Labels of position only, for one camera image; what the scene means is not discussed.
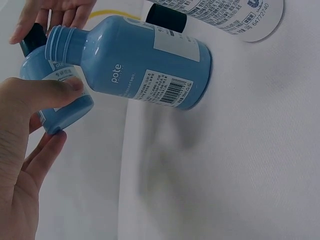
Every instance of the blue logo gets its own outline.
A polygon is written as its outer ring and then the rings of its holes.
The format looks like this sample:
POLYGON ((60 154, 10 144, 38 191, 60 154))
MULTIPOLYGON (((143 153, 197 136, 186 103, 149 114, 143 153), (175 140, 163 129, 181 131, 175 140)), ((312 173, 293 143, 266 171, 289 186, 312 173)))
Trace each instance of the blue logo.
POLYGON ((248 5, 255 9, 259 6, 259 0, 249 0, 248 5))

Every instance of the hand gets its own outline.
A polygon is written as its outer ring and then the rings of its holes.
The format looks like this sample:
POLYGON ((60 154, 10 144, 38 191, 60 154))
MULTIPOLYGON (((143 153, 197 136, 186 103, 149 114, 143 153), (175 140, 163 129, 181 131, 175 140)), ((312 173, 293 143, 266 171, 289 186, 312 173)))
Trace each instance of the hand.
POLYGON ((26 0, 10 44, 21 42, 33 24, 48 29, 49 10, 52 10, 49 31, 57 25, 82 29, 97 0, 26 0))
POLYGON ((82 91, 77 78, 65 82, 9 78, 0 84, 0 239, 35 239, 39 190, 67 139, 63 131, 44 134, 25 159, 29 134, 41 126, 33 113, 66 106, 82 91))

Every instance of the white bottle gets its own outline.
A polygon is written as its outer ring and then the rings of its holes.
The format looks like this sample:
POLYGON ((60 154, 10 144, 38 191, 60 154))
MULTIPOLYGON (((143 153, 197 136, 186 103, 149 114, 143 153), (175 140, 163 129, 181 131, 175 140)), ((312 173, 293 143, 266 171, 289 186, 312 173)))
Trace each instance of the white bottle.
POLYGON ((277 27, 284 0, 149 0, 204 21, 246 42, 264 39, 277 27))

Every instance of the blue bottle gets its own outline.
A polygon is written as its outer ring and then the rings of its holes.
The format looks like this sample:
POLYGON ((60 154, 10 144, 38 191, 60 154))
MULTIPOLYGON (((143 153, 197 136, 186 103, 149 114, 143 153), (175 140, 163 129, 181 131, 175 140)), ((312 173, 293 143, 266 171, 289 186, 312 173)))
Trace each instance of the blue bottle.
POLYGON ((81 66, 96 92, 182 110, 200 100, 212 65, 196 39, 117 15, 91 31, 54 27, 45 58, 81 66))
MULTIPOLYGON (((40 24, 35 23, 20 43, 26 57, 20 77, 25 80, 58 80, 64 81, 71 77, 79 77, 73 65, 57 63, 45 59, 47 37, 40 24)), ((76 122, 89 112, 94 102, 88 91, 71 104, 61 108, 44 109, 38 112, 40 121, 48 134, 55 134, 76 122)))

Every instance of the bottle neck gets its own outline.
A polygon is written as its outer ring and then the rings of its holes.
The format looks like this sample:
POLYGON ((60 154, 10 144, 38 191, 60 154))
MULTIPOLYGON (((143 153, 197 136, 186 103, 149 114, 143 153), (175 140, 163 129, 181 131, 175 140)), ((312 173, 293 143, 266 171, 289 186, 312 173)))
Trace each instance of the bottle neck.
POLYGON ((88 31, 65 26, 55 26, 45 46, 45 58, 80 66, 88 31))

